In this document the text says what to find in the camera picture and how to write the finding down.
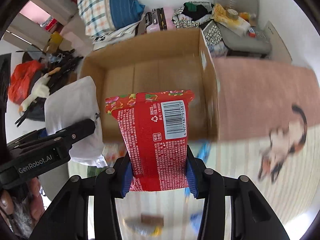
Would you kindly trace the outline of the white soft pouch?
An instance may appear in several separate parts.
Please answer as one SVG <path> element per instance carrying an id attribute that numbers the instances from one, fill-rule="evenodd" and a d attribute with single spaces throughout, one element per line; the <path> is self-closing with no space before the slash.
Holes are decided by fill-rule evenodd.
<path id="1" fill-rule="evenodd" d="M 83 165 L 98 168 L 107 166 L 103 156 L 104 143 L 96 86 L 90 76 L 83 77 L 51 94 L 44 103 L 44 116 L 48 135 L 82 120 L 93 120 L 94 133 L 76 142 L 69 154 L 72 161 Z"/>

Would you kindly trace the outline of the yellow silver scrub sponge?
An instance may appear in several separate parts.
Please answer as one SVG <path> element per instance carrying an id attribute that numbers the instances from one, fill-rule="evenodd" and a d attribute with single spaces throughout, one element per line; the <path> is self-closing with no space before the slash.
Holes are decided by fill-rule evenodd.
<path id="1" fill-rule="evenodd" d="M 157 237 L 162 233 L 164 218 L 161 216 L 141 214 L 140 217 L 125 218 L 123 224 L 141 236 Z"/>

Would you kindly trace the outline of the red snack packet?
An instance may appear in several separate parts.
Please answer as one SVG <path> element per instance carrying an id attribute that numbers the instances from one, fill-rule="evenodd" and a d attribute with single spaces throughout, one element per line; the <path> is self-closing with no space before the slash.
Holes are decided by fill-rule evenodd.
<path id="1" fill-rule="evenodd" d="M 188 105 L 193 98 L 191 90 L 106 98 L 105 112 L 117 120 L 130 156 L 132 191 L 168 191 L 188 186 Z"/>

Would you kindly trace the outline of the blue wafer packet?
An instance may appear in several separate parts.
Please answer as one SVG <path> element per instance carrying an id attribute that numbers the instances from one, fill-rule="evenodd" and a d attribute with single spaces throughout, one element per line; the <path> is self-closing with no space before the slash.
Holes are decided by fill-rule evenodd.
<path id="1" fill-rule="evenodd" d="M 197 158 L 201 159 L 204 163 L 206 163 L 210 155 L 210 150 L 211 143 L 208 141 L 203 142 L 197 154 Z"/>

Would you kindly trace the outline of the green snack packet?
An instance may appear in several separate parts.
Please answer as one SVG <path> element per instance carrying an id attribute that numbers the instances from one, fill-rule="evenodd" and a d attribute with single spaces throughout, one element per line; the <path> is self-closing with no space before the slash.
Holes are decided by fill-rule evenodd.
<path id="1" fill-rule="evenodd" d="M 87 167 L 87 178 L 89 177 L 96 177 L 98 176 L 101 172 L 105 171 L 106 167 L 98 168 L 95 166 L 88 166 Z"/>

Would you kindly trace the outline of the white goose plush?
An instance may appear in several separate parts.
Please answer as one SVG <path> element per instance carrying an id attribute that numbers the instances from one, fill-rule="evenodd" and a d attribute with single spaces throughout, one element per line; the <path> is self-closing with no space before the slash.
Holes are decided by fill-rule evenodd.
<path id="1" fill-rule="evenodd" d="M 55 68 L 51 72 L 44 74 L 40 77 L 34 84 L 31 89 L 31 94 L 20 104 L 18 112 L 25 112 L 30 104 L 37 98 L 48 98 L 49 96 L 49 87 L 47 83 L 49 82 L 51 75 L 60 71 L 60 67 Z"/>

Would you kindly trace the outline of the orange plastic bag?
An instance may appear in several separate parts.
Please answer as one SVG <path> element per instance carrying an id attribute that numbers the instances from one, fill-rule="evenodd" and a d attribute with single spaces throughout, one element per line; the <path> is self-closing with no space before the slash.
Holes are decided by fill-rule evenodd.
<path id="1" fill-rule="evenodd" d="M 28 96 L 28 90 L 34 74 L 43 68 L 39 61 L 33 60 L 18 64 L 11 75 L 8 98 L 20 105 Z"/>

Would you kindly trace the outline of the striped cat table mat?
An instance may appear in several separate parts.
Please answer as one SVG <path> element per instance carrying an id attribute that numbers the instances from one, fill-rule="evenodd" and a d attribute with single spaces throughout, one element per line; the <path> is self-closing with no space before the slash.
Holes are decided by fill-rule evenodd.
<path id="1" fill-rule="evenodd" d="M 213 60 L 217 80 L 219 138 L 210 141 L 207 166 L 224 176 L 249 176 L 267 199 L 291 239 L 299 238 L 319 210 L 319 85 L 315 72 L 274 61 Z M 288 156 L 279 175 L 259 178 L 269 132 L 306 114 L 304 147 Z M 189 140 L 197 153 L 205 139 Z"/>

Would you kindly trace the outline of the cardboard milk box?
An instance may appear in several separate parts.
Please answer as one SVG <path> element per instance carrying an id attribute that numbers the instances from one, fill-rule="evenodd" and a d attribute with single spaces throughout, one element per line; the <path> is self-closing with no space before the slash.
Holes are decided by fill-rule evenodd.
<path id="1" fill-rule="evenodd" d="M 85 57 L 80 77 L 96 86 L 103 142 L 123 139 L 105 99 L 142 92 L 192 90 L 189 140 L 219 138 L 216 73 L 200 28 L 157 31 L 106 46 Z"/>

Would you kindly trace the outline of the plaid folded bedding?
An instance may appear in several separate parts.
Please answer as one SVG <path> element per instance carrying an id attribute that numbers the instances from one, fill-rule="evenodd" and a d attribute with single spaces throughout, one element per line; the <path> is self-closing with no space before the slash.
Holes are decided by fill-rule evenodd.
<path id="1" fill-rule="evenodd" d="M 77 6 L 90 38 L 138 22 L 145 10 L 138 0 L 77 0 Z"/>

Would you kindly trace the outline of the pink suitcase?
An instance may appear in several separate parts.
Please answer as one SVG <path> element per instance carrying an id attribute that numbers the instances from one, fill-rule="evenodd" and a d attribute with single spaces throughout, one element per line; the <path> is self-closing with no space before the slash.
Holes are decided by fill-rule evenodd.
<path id="1" fill-rule="evenodd" d="M 156 31 L 176 29 L 172 21 L 173 15 L 174 10 L 171 7 L 152 9 L 150 17 L 148 19 L 149 23 L 146 27 L 146 32 L 153 33 Z"/>

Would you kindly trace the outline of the black white clothes pile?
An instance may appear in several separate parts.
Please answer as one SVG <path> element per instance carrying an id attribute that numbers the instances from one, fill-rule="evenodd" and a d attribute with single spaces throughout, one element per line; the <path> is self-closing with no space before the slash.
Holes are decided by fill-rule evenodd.
<path id="1" fill-rule="evenodd" d="M 185 2 L 172 16 L 178 28 L 198 28 L 211 20 L 214 4 L 210 2 Z"/>

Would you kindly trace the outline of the yellow bag on chair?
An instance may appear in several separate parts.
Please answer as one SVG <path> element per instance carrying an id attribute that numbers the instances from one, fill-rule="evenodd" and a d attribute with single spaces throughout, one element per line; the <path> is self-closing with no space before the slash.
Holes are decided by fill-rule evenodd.
<path id="1" fill-rule="evenodd" d="M 213 19 L 216 23 L 219 23 L 227 29 L 231 30 L 238 36 L 246 35 L 249 31 L 249 28 L 251 27 L 250 24 L 240 16 L 236 21 L 229 19 L 226 16 L 226 9 L 224 9 L 223 6 L 219 3 L 216 3 L 214 5 L 211 19 Z"/>

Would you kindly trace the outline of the tape roll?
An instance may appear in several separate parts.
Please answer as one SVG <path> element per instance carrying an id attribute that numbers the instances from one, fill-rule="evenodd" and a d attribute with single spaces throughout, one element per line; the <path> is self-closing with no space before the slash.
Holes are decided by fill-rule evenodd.
<path id="1" fill-rule="evenodd" d="M 229 19 L 236 21 L 239 18 L 239 13 L 236 10 L 229 8 L 226 10 L 226 16 Z"/>

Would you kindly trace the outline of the plastic water bottle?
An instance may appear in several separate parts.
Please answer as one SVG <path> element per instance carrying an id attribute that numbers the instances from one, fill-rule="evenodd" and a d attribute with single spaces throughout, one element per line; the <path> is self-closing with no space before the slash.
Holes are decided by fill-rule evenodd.
<path id="1" fill-rule="evenodd" d="M 237 3 L 237 0 L 228 0 L 226 8 L 235 10 L 236 3 Z"/>

